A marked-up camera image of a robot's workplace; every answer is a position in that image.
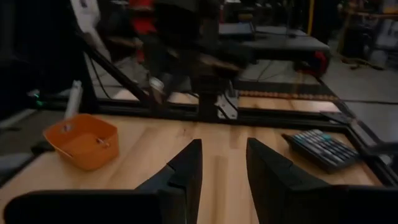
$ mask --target plastic container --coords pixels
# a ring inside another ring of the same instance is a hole
[[[61,157],[84,170],[95,170],[119,154],[118,129],[89,114],[78,114],[44,131]]]

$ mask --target black metal frame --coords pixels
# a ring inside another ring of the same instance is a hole
[[[80,34],[76,34],[76,44],[139,100],[97,99],[90,74],[82,72],[80,80],[84,90],[81,102],[82,107],[80,108],[81,112],[284,129],[320,129],[322,131],[342,133],[359,153],[364,156],[364,161],[384,185],[398,186],[398,176],[379,157],[369,156],[366,150],[369,144],[353,129],[351,124],[332,121],[329,116],[325,116],[322,113],[252,108],[238,108],[237,119],[200,116],[200,108],[209,105],[207,104],[208,102],[206,103],[201,100],[202,95],[200,95],[199,105],[170,103],[167,105],[167,110],[153,110],[154,108],[151,105],[148,95],[134,82],[130,81],[111,62],[107,61],[97,50],[91,48]],[[42,106],[38,106],[34,100],[32,100],[32,104],[29,106],[45,110],[65,110],[68,98],[62,96],[40,96],[40,101],[43,102]]]

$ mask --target wooden tabletop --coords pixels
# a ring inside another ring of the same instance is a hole
[[[288,110],[334,110],[327,102],[241,99],[241,105]],[[297,130],[228,126],[121,116],[99,118],[118,127],[120,155],[104,167],[82,171],[54,152],[36,159],[0,189],[0,209],[17,195],[49,189],[134,189],[159,171],[192,139],[203,144],[198,222],[258,223],[246,170],[246,140],[255,137],[296,165],[331,184],[380,185],[363,162],[327,174],[289,149],[280,134]],[[335,138],[349,145],[342,134]]]

